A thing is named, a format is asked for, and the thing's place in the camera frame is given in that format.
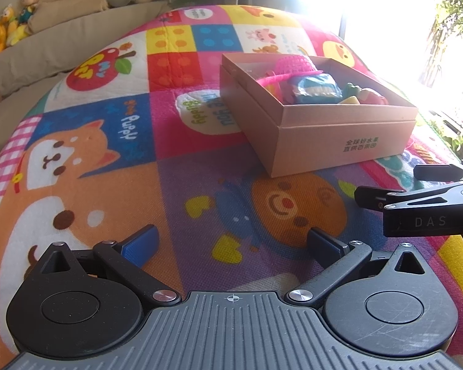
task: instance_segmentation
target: ribbed gray plate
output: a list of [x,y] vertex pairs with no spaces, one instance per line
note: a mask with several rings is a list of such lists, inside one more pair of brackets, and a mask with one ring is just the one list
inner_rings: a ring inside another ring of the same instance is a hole
[[361,354],[334,338],[317,313],[273,292],[192,292],[152,311],[126,344],[97,357],[55,361],[19,355],[7,370],[459,370],[442,352],[412,360]]

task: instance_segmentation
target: play mat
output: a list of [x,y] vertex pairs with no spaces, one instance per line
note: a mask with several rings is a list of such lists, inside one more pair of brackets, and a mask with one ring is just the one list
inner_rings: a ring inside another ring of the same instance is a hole
[[[413,167],[456,157],[419,119],[401,156],[271,179],[220,101],[226,51],[328,56],[377,79],[306,18],[249,6],[174,10],[81,64],[0,153],[0,367],[17,353],[8,303],[50,243],[88,249],[146,224],[160,240],[143,268],[184,295],[304,282],[321,270],[304,249],[312,226],[375,250],[410,241],[458,307],[447,352],[463,366],[462,238],[386,239],[353,199],[358,185],[429,186]],[[361,136],[347,144],[376,142]]]

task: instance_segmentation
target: cartoon dog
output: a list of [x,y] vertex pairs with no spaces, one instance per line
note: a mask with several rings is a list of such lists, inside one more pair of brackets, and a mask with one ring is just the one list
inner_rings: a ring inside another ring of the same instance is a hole
[[167,265],[168,258],[174,256],[166,217],[158,203],[161,191],[156,163],[86,176],[120,157],[107,148],[102,124],[102,120],[94,121],[32,144],[3,196],[0,368],[16,353],[5,322],[8,304],[27,270],[54,241],[65,241],[71,249],[88,249],[103,239],[122,240],[146,224],[155,224],[160,246],[144,269],[182,290],[178,270]]

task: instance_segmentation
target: cartoon apple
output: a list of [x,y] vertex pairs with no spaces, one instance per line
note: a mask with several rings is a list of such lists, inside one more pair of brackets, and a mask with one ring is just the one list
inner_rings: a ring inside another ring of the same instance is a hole
[[85,92],[100,88],[121,74],[129,74],[132,63],[128,57],[136,55],[135,51],[120,54],[121,50],[132,47],[131,43],[125,43],[119,49],[110,47],[93,55],[90,59],[79,65],[67,77],[67,86],[79,92]]

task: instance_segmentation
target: open box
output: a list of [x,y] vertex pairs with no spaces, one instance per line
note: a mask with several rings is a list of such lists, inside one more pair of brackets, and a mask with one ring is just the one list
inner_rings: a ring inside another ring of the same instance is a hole
[[256,79],[280,54],[223,54],[221,98],[271,177],[403,153],[418,109],[375,80],[335,60],[312,56],[343,88],[372,88],[390,105],[283,105]]

